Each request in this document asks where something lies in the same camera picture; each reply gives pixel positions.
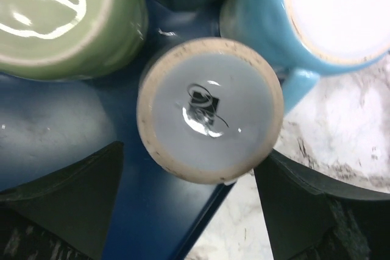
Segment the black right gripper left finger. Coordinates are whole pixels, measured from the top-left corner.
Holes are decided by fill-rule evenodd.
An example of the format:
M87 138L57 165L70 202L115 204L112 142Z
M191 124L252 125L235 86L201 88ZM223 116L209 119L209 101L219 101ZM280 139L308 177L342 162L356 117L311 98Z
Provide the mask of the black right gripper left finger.
M123 164L115 141L1 191L1 259L101 259Z

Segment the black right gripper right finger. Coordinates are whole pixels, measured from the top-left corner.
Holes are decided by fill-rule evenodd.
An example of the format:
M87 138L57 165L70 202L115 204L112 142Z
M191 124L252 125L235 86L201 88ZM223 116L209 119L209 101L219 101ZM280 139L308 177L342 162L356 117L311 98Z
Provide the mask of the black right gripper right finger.
M276 150L254 170L274 259L389 259L389 194Z

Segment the blue mug white base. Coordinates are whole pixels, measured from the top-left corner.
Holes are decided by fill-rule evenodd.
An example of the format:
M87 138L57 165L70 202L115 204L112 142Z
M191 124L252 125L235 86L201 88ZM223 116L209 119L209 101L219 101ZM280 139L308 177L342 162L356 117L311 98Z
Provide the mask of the blue mug white base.
M285 111L324 76L363 69L389 51L389 0L225 0L220 34L285 75Z

